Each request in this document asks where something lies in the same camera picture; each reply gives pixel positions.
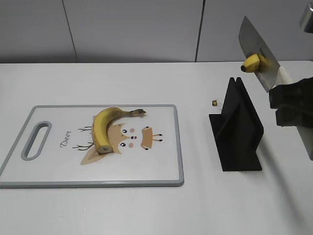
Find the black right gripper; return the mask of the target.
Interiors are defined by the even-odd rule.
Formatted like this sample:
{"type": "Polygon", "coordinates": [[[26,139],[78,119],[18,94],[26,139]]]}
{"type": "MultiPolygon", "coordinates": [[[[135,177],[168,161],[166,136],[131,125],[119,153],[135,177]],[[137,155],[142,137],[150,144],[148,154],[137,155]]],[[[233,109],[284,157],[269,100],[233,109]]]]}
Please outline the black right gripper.
{"type": "Polygon", "coordinates": [[[278,126],[313,126],[313,79],[278,85],[269,91],[269,103],[275,109],[278,126]]]}

